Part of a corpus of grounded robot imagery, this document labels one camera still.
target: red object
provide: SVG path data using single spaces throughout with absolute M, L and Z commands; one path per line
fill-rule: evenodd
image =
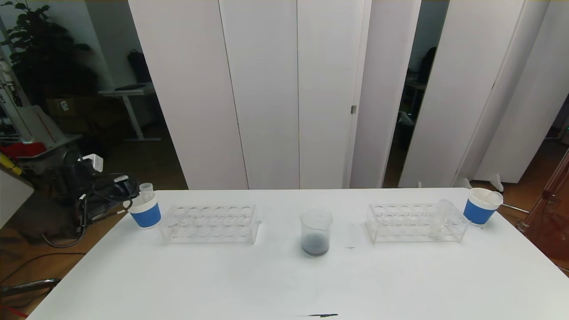
M 7 306 L 0 306 L 0 309 L 7 309 L 9 312 L 12 312 L 13 314 L 22 317 L 22 318 L 27 318 L 28 315 L 23 313 L 23 312 L 19 312 L 16 309 L 12 308 L 12 307 L 7 307 Z
M 44 151 L 47 151 L 46 146 L 41 142 L 27 143 L 23 144 L 21 142 L 14 143 L 7 147 L 0 146 L 0 151 L 6 154 L 10 158 L 19 157 L 33 157 Z

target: yellow handle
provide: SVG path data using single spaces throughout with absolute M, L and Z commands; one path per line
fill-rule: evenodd
M 16 175 L 22 174 L 22 169 L 16 166 L 12 160 L 8 159 L 3 153 L 0 153 L 0 165 L 4 166 L 6 169 L 12 171 Z

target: paper cup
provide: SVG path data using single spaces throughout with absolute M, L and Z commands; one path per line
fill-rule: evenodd
M 123 206 L 126 208 L 129 203 L 129 201 L 125 201 Z M 162 217 L 155 194 L 140 195 L 134 198 L 129 212 L 133 216 L 134 221 L 144 229 L 154 228 Z
M 464 207 L 464 216 L 474 224 L 485 224 L 503 203 L 504 197 L 499 192 L 473 188 Z

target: white room divider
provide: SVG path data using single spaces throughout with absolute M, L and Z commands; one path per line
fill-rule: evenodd
M 475 179 L 517 183 L 569 93 L 569 2 L 551 1 Z
M 524 0 L 451 1 L 399 187 L 450 187 Z
M 130 6 L 189 188 L 349 185 L 371 0 Z
M 247 189 L 218 2 L 129 4 L 188 188 Z
M 220 0 L 250 189 L 298 189 L 296 0 Z
M 463 186 L 465 185 L 465 179 L 472 180 L 475 177 L 475 173 L 496 133 L 500 120 L 503 118 L 512 99 L 519 77 L 522 75 L 541 28 L 548 5 L 549 1 L 524 2 L 516 30 L 504 57 L 504 62 L 496 77 L 496 82 L 488 97 L 486 107 L 471 139 L 468 151 L 464 156 L 464 162 L 460 166 L 455 181 L 456 185 Z M 494 174 L 490 173 L 486 177 L 488 180 L 495 179 L 496 172 Z
M 300 188 L 345 185 L 370 8 L 371 0 L 298 1 Z
M 351 188 L 381 188 L 421 0 L 372 2 Z

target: white table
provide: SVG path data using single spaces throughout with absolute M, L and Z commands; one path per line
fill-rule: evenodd
M 157 228 L 140 229 L 127 215 L 29 320 L 569 318 L 567 277 L 499 214 L 471 226 L 460 244 L 370 243 L 368 203 L 445 198 L 462 209 L 467 189 L 156 194 L 162 212 L 174 204 L 255 203 L 263 215 L 257 242 L 165 246 Z M 299 212 L 311 206 L 334 214 L 330 250 L 317 258 L 299 244 Z
M 146 83 L 145 86 L 138 89 L 132 90 L 116 90 L 107 89 L 99 91 L 99 95 L 104 97 L 121 97 L 122 101 L 125 103 L 126 111 L 129 113 L 130 123 L 133 126 L 134 131 L 137 134 L 135 139 L 126 139 L 126 141 L 160 141 L 161 138 L 145 138 L 142 133 L 140 124 L 138 123 L 137 115 L 134 113 L 133 105 L 130 101 L 130 96 L 145 96 L 151 93 L 155 93 L 156 90 L 152 83 Z

